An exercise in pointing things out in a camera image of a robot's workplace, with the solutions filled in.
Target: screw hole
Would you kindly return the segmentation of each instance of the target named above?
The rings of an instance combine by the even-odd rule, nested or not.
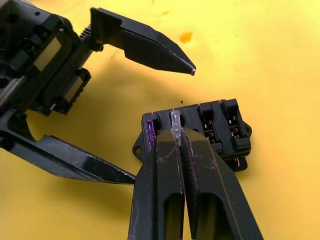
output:
[[[143,148],[141,146],[136,146],[134,148],[134,151],[136,154],[141,154],[142,153]]]
[[[9,81],[6,78],[1,77],[0,78],[0,89],[5,88],[8,85]]]
[[[8,24],[14,24],[16,22],[18,22],[19,16],[17,14],[10,14],[7,18],[6,18],[6,22]]]
[[[0,38],[3,37],[5,34],[6,34],[6,31],[0,28]]]

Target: black plastic housing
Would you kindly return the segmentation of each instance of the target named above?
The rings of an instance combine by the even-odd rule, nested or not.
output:
[[[180,111],[181,126],[202,133],[211,147],[234,171],[247,169],[245,156],[251,151],[251,127],[240,114],[236,99],[218,100],[202,104],[175,108]],[[155,135],[172,128],[172,109],[146,113],[142,116],[142,132],[135,142],[132,152],[145,162],[151,148],[148,138],[147,121],[152,121]]]

